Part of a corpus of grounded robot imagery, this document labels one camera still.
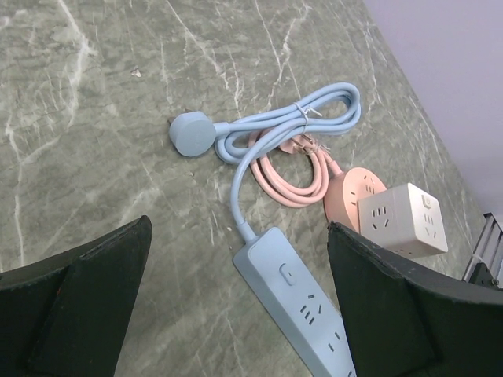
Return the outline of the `blue power strip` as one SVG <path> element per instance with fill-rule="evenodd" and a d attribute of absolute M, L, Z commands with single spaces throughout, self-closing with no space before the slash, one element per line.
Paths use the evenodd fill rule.
<path fill-rule="evenodd" d="M 280 229 L 258 236 L 233 263 L 312 375 L 357 375 L 339 311 Z"/>

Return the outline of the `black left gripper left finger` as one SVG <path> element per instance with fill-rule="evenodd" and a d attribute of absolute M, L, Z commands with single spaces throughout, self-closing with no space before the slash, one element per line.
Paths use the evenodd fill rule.
<path fill-rule="evenodd" d="M 1 275 L 3 376 L 112 376 L 152 241 L 143 215 Z"/>

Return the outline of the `white square socket adapter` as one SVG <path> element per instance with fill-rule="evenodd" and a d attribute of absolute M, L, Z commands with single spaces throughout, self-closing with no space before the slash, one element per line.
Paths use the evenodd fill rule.
<path fill-rule="evenodd" d="M 362 236 L 405 258 L 448 251 L 439 201 L 411 183 L 359 200 L 358 217 Z"/>

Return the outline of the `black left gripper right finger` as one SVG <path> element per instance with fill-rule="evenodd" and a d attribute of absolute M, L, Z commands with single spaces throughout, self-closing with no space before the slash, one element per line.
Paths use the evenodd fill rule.
<path fill-rule="evenodd" d="M 340 223 L 328 255 L 359 376 L 500 376 L 502 292 L 437 273 Z"/>

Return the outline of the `pink round power strip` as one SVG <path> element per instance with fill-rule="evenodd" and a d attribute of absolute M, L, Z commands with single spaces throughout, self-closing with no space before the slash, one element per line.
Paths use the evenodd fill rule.
<path fill-rule="evenodd" d="M 332 178 L 323 200 L 327 221 L 360 232 L 358 201 L 386 189 L 380 178 L 364 167 L 353 167 Z"/>

